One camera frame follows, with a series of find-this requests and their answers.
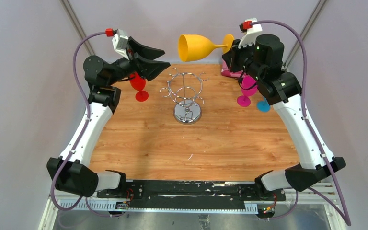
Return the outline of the red wine glass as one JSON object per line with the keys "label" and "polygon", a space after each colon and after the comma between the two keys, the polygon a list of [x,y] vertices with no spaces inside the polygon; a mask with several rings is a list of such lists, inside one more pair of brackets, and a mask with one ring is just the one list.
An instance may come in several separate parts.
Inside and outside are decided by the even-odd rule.
{"label": "red wine glass", "polygon": [[144,102],[149,98],[149,94],[145,91],[146,80],[140,77],[136,72],[130,74],[129,82],[133,89],[135,89],[136,95],[135,99],[139,102]]}

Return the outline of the pink wine glass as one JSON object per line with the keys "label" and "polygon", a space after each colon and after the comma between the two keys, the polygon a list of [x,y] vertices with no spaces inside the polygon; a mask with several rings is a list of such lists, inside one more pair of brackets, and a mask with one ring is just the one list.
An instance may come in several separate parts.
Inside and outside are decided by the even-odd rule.
{"label": "pink wine glass", "polygon": [[257,92],[257,82],[254,78],[245,75],[238,78],[238,84],[242,95],[237,98],[237,103],[241,107],[248,107],[251,104],[251,96]]}

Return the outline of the yellow wine glass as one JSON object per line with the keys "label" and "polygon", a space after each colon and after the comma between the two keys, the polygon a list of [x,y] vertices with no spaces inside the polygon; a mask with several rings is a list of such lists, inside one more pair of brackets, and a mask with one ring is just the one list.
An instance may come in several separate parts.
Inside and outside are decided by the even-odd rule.
{"label": "yellow wine glass", "polygon": [[222,44],[214,44],[208,38],[198,34],[182,34],[178,40],[178,54],[182,62],[198,61],[206,58],[215,49],[221,48],[223,54],[230,51],[234,37],[225,35]]}

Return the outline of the chrome wine glass rack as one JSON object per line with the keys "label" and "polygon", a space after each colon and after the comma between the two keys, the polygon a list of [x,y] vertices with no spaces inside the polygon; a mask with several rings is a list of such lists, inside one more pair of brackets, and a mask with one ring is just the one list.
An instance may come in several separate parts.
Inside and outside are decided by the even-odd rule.
{"label": "chrome wine glass rack", "polygon": [[166,86],[159,92],[166,91],[164,98],[170,98],[174,103],[173,117],[183,125],[192,125],[202,117],[201,105],[205,103],[201,93],[203,84],[209,78],[204,78],[205,72],[199,74],[182,72],[173,68],[175,73],[169,73]]}

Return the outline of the blue wine glass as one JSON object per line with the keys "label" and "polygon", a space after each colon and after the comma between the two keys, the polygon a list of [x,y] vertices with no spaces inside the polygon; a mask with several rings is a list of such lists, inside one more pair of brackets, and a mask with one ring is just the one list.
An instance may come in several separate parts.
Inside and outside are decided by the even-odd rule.
{"label": "blue wine glass", "polygon": [[262,113],[268,113],[271,109],[271,106],[269,105],[268,101],[263,98],[256,103],[256,108]]}

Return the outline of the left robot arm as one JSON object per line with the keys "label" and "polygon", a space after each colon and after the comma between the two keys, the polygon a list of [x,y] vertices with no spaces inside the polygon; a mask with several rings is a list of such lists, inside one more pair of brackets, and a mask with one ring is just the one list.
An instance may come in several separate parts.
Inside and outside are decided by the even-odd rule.
{"label": "left robot arm", "polygon": [[151,81],[170,66],[158,61],[165,51],[142,45],[129,37],[123,45],[114,42],[122,57],[108,63],[91,55],[83,63],[85,80],[90,92],[84,95],[86,109],[69,145],[59,157],[50,158],[47,170],[52,179],[50,193],[54,190],[90,197],[97,191],[109,190],[116,198],[127,194],[127,180],[123,172],[105,170],[94,172],[88,167],[93,149],[100,134],[120,101],[121,89],[113,84],[126,81],[132,74]]}

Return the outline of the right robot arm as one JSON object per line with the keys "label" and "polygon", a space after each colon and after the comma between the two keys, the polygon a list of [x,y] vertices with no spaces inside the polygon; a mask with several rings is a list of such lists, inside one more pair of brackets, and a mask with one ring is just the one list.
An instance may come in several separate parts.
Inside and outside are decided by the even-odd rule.
{"label": "right robot arm", "polygon": [[284,44],[273,34],[257,36],[250,45],[232,42],[223,60],[231,72],[241,71],[257,83],[259,93],[276,111],[292,138],[299,156],[297,165],[268,171],[255,178],[254,193],[267,200],[274,190],[293,188],[302,192],[346,166],[325,145],[314,125],[308,125],[309,112],[301,104],[302,88],[296,76],[282,69]]}

